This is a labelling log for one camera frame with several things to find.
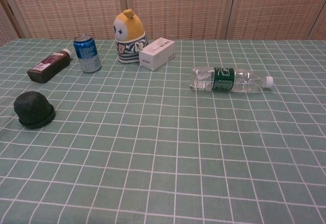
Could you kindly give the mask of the clear water bottle green label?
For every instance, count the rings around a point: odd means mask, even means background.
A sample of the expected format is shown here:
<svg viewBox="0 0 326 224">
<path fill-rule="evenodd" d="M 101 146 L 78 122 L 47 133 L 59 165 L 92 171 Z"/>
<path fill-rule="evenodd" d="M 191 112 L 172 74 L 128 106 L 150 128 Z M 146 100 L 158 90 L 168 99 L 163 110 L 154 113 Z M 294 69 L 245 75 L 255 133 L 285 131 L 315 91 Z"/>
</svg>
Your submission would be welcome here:
<svg viewBox="0 0 326 224">
<path fill-rule="evenodd" d="M 197 90 L 250 92 L 269 89 L 271 76 L 260 76 L 251 70 L 222 67 L 194 67 L 190 87 Z"/>
</svg>

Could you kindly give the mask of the dark juice bottle white cap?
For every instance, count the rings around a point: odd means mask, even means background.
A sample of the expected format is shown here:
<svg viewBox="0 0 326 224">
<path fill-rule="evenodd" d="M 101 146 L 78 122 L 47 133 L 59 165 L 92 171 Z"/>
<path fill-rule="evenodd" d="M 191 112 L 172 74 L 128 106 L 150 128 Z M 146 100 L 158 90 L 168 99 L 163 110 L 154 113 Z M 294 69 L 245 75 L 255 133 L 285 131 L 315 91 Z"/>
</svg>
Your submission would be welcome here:
<svg viewBox="0 0 326 224">
<path fill-rule="evenodd" d="M 55 52 L 29 69 L 27 74 L 34 82 L 46 83 L 70 64 L 71 56 L 68 49 Z"/>
</svg>

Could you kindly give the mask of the green checkered tablecloth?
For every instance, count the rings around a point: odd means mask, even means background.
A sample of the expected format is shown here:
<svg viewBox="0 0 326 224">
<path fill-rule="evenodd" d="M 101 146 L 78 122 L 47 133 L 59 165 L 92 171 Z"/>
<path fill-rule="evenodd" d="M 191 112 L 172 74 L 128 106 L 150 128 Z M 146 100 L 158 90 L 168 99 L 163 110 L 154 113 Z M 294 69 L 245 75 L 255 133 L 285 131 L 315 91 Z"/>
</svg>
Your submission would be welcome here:
<svg viewBox="0 0 326 224">
<path fill-rule="evenodd" d="M 27 71 L 68 40 L 0 47 L 0 223 L 326 224 L 326 41 L 176 41 L 156 71 L 77 58 L 49 82 Z M 250 92 L 190 87 L 194 67 L 271 76 Z M 56 116 L 27 129 L 14 101 Z"/>
</svg>

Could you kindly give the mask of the woven folding screen panel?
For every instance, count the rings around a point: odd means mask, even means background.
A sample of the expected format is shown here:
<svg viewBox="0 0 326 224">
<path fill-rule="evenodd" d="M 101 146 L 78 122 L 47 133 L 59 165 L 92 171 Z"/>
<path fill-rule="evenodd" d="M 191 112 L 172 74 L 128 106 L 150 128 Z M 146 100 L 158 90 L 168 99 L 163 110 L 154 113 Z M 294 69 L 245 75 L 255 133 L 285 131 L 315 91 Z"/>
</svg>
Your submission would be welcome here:
<svg viewBox="0 0 326 224">
<path fill-rule="evenodd" d="M 0 47 L 18 38 L 8 11 L 6 0 L 0 0 Z"/>
<path fill-rule="evenodd" d="M 126 0 L 1 0 L 19 38 L 113 39 L 115 17 Z"/>
<path fill-rule="evenodd" d="M 326 41 L 326 12 L 318 17 L 318 21 L 315 23 L 308 39 Z"/>
<path fill-rule="evenodd" d="M 306 40 L 326 0 L 233 0 L 226 39 Z"/>
<path fill-rule="evenodd" d="M 126 0 L 148 38 L 225 39 L 233 0 Z"/>
</svg>

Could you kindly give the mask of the white cardboard box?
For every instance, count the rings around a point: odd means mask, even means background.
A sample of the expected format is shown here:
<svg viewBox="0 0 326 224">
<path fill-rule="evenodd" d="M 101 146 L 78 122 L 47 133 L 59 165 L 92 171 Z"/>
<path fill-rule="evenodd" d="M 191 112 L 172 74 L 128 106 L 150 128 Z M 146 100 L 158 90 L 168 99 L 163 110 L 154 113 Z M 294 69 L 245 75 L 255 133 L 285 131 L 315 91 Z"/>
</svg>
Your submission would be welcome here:
<svg viewBox="0 0 326 224">
<path fill-rule="evenodd" d="M 160 37 L 139 52 L 140 66 L 152 71 L 175 57 L 175 41 Z"/>
</svg>

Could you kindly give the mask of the yellow striped plush toy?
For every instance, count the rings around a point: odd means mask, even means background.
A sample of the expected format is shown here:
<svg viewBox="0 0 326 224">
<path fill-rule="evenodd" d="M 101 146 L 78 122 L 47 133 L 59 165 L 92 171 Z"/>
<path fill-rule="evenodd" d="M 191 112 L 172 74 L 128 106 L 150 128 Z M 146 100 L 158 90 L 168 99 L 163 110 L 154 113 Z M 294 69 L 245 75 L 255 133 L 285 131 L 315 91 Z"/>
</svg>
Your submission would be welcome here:
<svg viewBox="0 0 326 224">
<path fill-rule="evenodd" d="M 139 62 L 139 52 L 148 45 L 144 26 L 133 9 L 126 9 L 114 20 L 118 60 L 129 64 Z"/>
</svg>

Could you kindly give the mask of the blue soda can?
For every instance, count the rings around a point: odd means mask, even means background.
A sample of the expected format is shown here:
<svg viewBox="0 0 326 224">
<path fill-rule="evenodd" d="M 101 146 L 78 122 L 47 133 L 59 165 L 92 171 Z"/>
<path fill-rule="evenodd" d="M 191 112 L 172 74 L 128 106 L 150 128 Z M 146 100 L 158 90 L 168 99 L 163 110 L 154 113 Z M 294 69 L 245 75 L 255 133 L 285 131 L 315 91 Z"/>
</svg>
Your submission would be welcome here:
<svg viewBox="0 0 326 224">
<path fill-rule="evenodd" d="M 89 34 L 80 34 L 74 37 L 73 42 L 81 70 L 93 73 L 101 69 L 95 40 Z"/>
</svg>

